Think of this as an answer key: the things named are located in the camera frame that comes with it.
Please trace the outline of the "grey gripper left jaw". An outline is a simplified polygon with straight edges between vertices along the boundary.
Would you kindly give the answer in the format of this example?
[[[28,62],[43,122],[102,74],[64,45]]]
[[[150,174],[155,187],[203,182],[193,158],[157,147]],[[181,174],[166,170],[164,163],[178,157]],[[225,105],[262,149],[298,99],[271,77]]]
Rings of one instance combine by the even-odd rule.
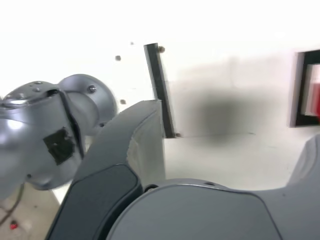
[[[162,105],[145,100],[94,138],[48,231],[49,240],[104,240],[145,187],[166,178]]]

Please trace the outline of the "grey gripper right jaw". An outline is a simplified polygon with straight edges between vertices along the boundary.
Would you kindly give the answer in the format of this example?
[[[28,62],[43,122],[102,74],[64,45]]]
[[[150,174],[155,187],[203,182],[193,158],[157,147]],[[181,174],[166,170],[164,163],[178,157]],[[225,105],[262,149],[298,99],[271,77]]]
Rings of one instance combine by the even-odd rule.
[[[308,140],[286,186],[237,190],[169,180],[131,203],[109,240],[317,240],[320,137]]]

